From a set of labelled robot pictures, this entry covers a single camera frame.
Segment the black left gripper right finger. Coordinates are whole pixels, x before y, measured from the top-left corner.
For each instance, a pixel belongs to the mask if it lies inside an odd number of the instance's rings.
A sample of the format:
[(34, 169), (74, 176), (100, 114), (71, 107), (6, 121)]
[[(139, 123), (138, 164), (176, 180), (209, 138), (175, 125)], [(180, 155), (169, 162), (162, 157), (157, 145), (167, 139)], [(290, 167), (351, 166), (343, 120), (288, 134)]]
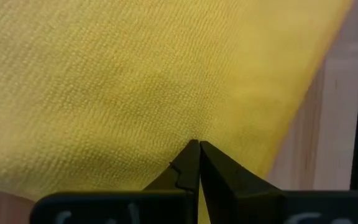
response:
[(201, 141), (200, 177), (211, 223), (282, 223), (283, 192)]

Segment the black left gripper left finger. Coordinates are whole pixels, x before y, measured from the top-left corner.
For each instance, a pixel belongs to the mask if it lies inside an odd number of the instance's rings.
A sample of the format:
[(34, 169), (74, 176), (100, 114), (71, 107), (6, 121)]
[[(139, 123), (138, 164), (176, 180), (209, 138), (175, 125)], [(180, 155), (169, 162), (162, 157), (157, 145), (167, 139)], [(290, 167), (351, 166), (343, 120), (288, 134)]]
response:
[(200, 155), (198, 140), (192, 139), (170, 162), (170, 165), (144, 190), (181, 190), (190, 196), (186, 203), (187, 223), (198, 223), (200, 188)]

